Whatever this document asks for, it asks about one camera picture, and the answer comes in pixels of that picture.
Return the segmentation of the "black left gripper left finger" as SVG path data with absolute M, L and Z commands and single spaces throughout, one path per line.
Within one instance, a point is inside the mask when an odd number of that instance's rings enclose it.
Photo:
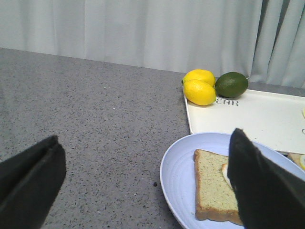
M 65 151 L 55 135 L 1 162 L 0 227 L 41 228 L 65 176 Z

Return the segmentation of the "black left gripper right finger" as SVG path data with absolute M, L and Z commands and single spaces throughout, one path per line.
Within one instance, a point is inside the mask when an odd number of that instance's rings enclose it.
M 235 129 L 229 143 L 228 177 L 246 229 L 303 229 L 305 182 L 280 167 Z

